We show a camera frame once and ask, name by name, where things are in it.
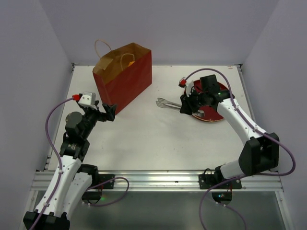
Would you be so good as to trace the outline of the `metal kitchen tongs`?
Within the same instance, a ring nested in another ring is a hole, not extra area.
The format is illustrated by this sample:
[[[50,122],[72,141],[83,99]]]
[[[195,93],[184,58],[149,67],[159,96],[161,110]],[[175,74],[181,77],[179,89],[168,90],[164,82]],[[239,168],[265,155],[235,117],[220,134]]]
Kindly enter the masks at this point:
[[[173,109],[173,110],[180,110],[181,109],[181,104],[177,104],[177,103],[168,101],[164,98],[158,97],[155,102],[156,102],[156,105],[160,108],[169,108],[169,109]],[[196,113],[193,113],[192,115],[198,116],[198,117],[204,117],[205,113],[202,110],[198,110]]]

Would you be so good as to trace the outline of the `red brown paper bag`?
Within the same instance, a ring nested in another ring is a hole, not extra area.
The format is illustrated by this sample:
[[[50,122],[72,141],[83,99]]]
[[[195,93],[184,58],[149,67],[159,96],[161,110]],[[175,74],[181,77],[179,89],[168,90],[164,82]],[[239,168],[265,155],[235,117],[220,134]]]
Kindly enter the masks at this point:
[[[97,55],[92,73],[100,98],[118,114],[152,84],[152,51],[130,43]]]

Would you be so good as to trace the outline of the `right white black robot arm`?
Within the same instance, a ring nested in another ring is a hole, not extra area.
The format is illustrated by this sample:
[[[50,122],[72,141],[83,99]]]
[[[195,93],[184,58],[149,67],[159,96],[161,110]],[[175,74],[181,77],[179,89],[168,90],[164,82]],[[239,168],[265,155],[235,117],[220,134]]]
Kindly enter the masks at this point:
[[[234,95],[229,89],[220,88],[215,75],[201,77],[200,82],[200,87],[197,87],[185,78],[179,81],[179,86],[185,90],[180,97],[180,113],[192,115],[201,107],[208,106],[230,124],[244,145],[238,160],[216,167],[212,176],[204,177],[205,181],[225,188],[231,178],[252,176],[277,167],[279,137],[275,133],[265,137],[267,132],[240,110]]]

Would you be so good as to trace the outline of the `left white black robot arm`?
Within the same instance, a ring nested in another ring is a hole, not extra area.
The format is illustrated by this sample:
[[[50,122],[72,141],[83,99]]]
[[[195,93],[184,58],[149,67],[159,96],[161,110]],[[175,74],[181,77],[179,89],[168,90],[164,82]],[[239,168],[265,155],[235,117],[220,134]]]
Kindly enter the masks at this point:
[[[98,168],[83,164],[90,145],[87,139],[98,121],[114,121],[117,106],[103,103],[105,111],[101,112],[98,101],[77,103],[84,113],[71,112],[66,117],[58,166],[41,201],[24,216],[28,230],[68,230],[82,195],[100,182]]]

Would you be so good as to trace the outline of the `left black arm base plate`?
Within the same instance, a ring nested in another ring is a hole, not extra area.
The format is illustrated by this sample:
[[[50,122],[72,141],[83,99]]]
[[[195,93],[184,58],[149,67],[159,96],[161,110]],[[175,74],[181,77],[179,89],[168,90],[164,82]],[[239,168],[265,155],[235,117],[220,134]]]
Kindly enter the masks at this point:
[[[99,174],[98,177],[92,182],[91,186],[103,183],[97,189],[113,189],[114,188],[114,174]]]

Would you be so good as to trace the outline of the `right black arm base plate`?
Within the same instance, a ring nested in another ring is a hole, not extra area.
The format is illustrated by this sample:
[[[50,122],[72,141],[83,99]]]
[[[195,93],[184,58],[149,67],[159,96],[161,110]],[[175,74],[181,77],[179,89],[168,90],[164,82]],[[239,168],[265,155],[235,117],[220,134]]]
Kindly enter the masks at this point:
[[[198,175],[198,182],[199,182],[199,188],[201,190],[209,189],[212,186],[218,184],[218,182],[215,181],[215,178],[211,174],[199,174]],[[226,184],[220,185],[216,187],[215,189],[242,189],[242,184],[241,181],[239,180],[238,182],[231,181]]]

